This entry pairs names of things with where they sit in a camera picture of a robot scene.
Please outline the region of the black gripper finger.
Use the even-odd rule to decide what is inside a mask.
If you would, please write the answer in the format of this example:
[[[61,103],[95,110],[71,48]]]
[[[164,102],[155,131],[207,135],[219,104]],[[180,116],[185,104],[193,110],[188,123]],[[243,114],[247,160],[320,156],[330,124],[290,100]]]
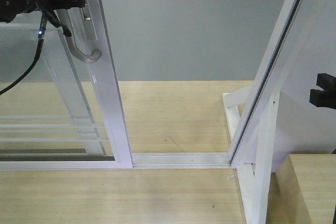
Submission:
[[[335,77],[327,73],[319,73],[316,85],[323,90],[335,90]]]
[[[310,90],[309,102],[316,107],[335,109],[335,90]]]

